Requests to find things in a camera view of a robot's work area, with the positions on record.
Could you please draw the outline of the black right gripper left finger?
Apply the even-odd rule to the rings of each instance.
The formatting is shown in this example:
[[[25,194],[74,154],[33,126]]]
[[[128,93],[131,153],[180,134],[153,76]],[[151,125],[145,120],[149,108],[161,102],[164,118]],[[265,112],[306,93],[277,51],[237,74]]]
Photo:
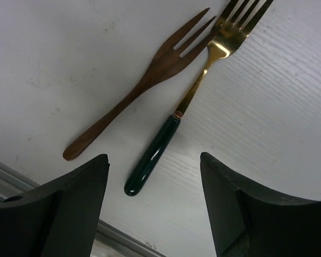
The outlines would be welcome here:
[[[90,256],[108,174],[100,154],[0,202],[0,256]]]

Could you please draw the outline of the brown wooden fork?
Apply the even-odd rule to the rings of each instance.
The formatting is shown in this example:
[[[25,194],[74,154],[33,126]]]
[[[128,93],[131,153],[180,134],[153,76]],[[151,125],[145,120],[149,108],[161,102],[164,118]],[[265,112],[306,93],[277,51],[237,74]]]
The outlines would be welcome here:
[[[202,10],[190,21],[186,22],[174,32],[157,50],[146,69],[144,75],[135,87],[106,115],[95,122],[91,127],[78,136],[63,152],[63,159],[74,160],[118,117],[134,100],[153,86],[177,75],[184,70],[204,50],[213,38],[213,32],[209,32],[189,53],[181,57],[183,53],[198,36],[214,21],[213,16],[200,29],[198,29],[179,48],[175,46],[189,33],[191,29],[205,16],[209,8]]]

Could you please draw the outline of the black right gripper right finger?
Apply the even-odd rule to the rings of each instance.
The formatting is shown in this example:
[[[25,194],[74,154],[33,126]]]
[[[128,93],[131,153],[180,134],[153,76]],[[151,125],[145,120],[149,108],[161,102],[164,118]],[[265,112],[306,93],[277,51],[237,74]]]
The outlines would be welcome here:
[[[321,201],[268,188],[206,152],[200,171],[218,256],[321,256]]]

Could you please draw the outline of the gold fork black handle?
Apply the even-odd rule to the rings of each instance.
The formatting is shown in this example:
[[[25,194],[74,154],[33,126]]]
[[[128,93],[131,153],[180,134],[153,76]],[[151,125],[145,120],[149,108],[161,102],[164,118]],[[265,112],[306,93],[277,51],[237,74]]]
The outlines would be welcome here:
[[[238,1],[230,1],[217,19],[212,28],[213,38],[208,43],[208,59],[201,74],[180,101],[174,113],[164,122],[131,172],[124,186],[126,195],[135,196],[144,187],[147,179],[176,133],[185,111],[211,65],[220,59],[231,56],[241,47],[273,0],[266,0],[262,5],[259,5],[260,0],[252,1],[252,4],[249,4],[249,2],[249,0],[244,0],[239,8],[232,12]]]

